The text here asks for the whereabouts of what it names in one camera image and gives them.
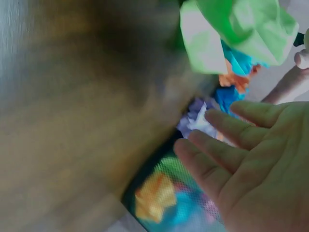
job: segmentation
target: hand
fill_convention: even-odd
[[[254,124],[214,110],[205,118],[237,147],[194,131],[175,153],[229,231],[309,231],[309,103],[239,101],[231,110]]]

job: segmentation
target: green tissue paper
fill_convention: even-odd
[[[193,71],[227,74],[220,35],[202,15],[195,0],[187,0],[180,9],[183,42]]]
[[[230,47],[269,65],[285,61],[299,29],[278,0],[190,1],[197,4],[204,16],[204,20],[194,21],[192,27],[204,24],[206,19]],[[190,45],[202,47],[199,43]]]

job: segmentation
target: wooden surface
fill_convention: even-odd
[[[0,1],[0,231],[101,232],[194,94],[173,0]]]

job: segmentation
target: bag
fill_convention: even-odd
[[[145,163],[123,204],[148,232],[225,232],[218,209],[173,152],[179,131]]]

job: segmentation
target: crumpled paper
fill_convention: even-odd
[[[281,65],[287,58],[299,24],[280,7],[279,0],[196,2],[205,19],[233,49],[269,65]]]
[[[220,35],[204,18],[195,0],[183,3],[180,26],[192,70],[204,74],[227,74]]]
[[[222,87],[230,87],[232,85],[235,86],[239,93],[245,93],[247,88],[249,87],[249,83],[251,78],[255,76],[261,69],[261,65],[252,66],[251,72],[246,77],[241,77],[236,75],[232,71],[232,65],[226,60],[226,66],[228,70],[228,74],[219,75],[219,83]]]
[[[181,131],[184,138],[188,138],[193,130],[200,130],[212,138],[217,137],[217,130],[205,119],[207,105],[202,101],[202,106],[198,110],[201,100],[196,100],[190,107],[189,113],[180,119],[177,129]]]
[[[233,117],[238,117],[230,111],[230,106],[233,102],[244,100],[245,93],[239,93],[235,86],[218,88],[214,94],[216,102],[220,105],[222,112],[225,112]]]
[[[268,67],[266,63],[259,62],[253,57],[230,48],[223,40],[221,40],[221,44],[224,57],[228,60],[231,66],[231,71],[239,77],[248,77],[249,75],[252,75],[253,69],[257,66]]]

